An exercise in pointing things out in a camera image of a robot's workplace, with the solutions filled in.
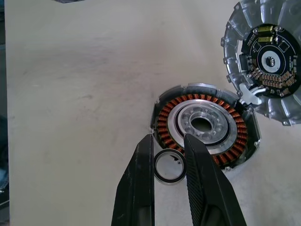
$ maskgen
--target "circuit board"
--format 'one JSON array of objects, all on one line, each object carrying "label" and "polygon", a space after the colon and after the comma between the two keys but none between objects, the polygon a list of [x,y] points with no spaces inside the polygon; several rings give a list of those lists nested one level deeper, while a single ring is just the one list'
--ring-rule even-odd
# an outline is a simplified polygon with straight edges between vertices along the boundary
[{"label": "circuit board", "polygon": [[285,29],[263,24],[244,39],[241,68],[255,85],[267,88],[264,95],[286,97],[301,85],[301,49]]}]

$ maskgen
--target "copper coil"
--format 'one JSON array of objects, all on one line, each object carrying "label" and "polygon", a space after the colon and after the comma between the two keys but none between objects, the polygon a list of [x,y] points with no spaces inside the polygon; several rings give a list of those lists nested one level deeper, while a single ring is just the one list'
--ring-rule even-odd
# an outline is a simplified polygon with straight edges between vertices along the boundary
[{"label": "copper coil", "polygon": [[165,118],[165,117],[159,117],[158,121],[167,121],[167,118]]},{"label": "copper coil", "polygon": [[225,154],[227,156],[227,158],[230,160],[230,161],[233,161],[234,160],[234,157],[229,153],[229,152],[225,152]]},{"label": "copper coil", "polygon": [[178,148],[177,148],[177,151],[179,151],[179,152],[183,153],[183,148],[181,148],[181,147],[178,147]]},{"label": "copper coil", "polygon": [[233,118],[240,117],[240,114],[238,112],[234,112],[231,114]]},{"label": "copper coil", "polygon": [[244,139],[244,140],[247,140],[248,139],[248,136],[247,135],[243,135],[243,134],[239,134],[237,136],[239,139]]},{"label": "copper coil", "polygon": [[170,109],[174,108],[174,106],[171,103],[168,103],[166,106],[169,107]]},{"label": "copper coil", "polygon": [[171,100],[170,101],[174,106],[177,106],[178,105],[178,103],[175,101],[175,100]]},{"label": "copper coil", "polygon": [[158,122],[158,127],[166,127],[166,123],[165,122]]},{"label": "copper coil", "polygon": [[244,152],[245,148],[238,145],[238,144],[234,144],[233,147],[238,150],[240,153]]},{"label": "copper coil", "polygon": [[237,128],[245,128],[246,129],[246,125],[244,123],[239,123],[239,124],[237,124]]},{"label": "copper coil", "polygon": [[216,163],[217,165],[219,165],[220,162],[218,161],[217,157],[216,157],[216,156],[212,156],[212,157],[213,157],[213,160],[215,161],[215,163]]},{"label": "copper coil", "polygon": [[177,144],[173,143],[172,145],[168,146],[171,149],[175,149],[177,147]]},{"label": "copper coil", "polygon": [[177,97],[176,100],[177,100],[179,103],[182,103],[181,98]]},{"label": "copper coil", "polygon": [[238,151],[236,151],[234,148],[230,149],[231,154],[233,154],[233,156],[235,156],[236,158],[238,158],[240,156],[240,153]]},{"label": "copper coil", "polygon": [[167,112],[167,113],[170,113],[170,109],[167,108],[167,107],[163,107],[163,108],[162,108],[162,111],[165,111],[165,112]]},{"label": "copper coil", "polygon": [[223,164],[226,164],[228,162],[227,159],[222,154],[219,155],[219,157]]},{"label": "copper coil", "polygon": [[236,118],[234,120],[236,123],[245,122],[242,118]]},{"label": "copper coil", "polygon": [[224,105],[223,105],[223,108],[225,108],[226,110],[227,110],[229,107],[231,107],[229,104],[224,104]]},{"label": "copper coil", "polygon": [[216,103],[218,101],[218,98],[216,98],[216,97],[213,97],[213,100],[212,100],[212,102],[213,103]]},{"label": "copper coil", "polygon": [[228,109],[228,112],[231,114],[231,113],[236,112],[236,110],[234,108],[230,108],[230,109]]},{"label": "copper coil", "polygon": [[246,141],[246,140],[240,140],[240,139],[237,139],[237,140],[236,140],[236,143],[238,143],[238,144],[240,144],[240,145],[242,145],[242,146],[246,146],[247,141]]},{"label": "copper coil", "polygon": [[160,112],[159,115],[164,116],[164,117],[167,117],[167,116],[168,116],[168,113],[166,113],[166,112]]},{"label": "copper coil", "polygon": [[225,102],[222,100],[219,100],[218,105],[222,106]]},{"label": "copper coil", "polygon": [[172,139],[163,140],[163,143],[166,145],[171,144],[172,142],[173,142]]},{"label": "copper coil", "polygon": [[161,139],[165,139],[165,138],[168,138],[169,137],[169,134],[168,133],[164,133],[164,134],[161,134]]},{"label": "copper coil", "polygon": [[182,100],[183,101],[186,101],[187,100],[187,97],[186,96],[181,96]]},{"label": "copper coil", "polygon": [[237,133],[248,134],[248,131],[246,129],[238,129]]},{"label": "copper coil", "polygon": [[159,128],[158,133],[167,133],[168,130],[166,128]]}]

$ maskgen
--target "electronic component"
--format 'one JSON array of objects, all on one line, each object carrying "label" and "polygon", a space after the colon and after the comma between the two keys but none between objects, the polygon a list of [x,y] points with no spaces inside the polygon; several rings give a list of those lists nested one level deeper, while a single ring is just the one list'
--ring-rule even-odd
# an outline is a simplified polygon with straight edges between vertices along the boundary
[{"label": "electronic component", "polygon": [[259,27],[257,32],[271,32],[273,30],[273,26]]},{"label": "electronic component", "polygon": [[258,42],[272,42],[273,41],[273,36],[272,37],[259,37]]},{"label": "electronic component", "polygon": [[283,92],[280,93],[280,96],[284,97],[287,94],[290,94],[290,91],[288,90],[288,88],[286,88],[285,90],[283,90]]}]

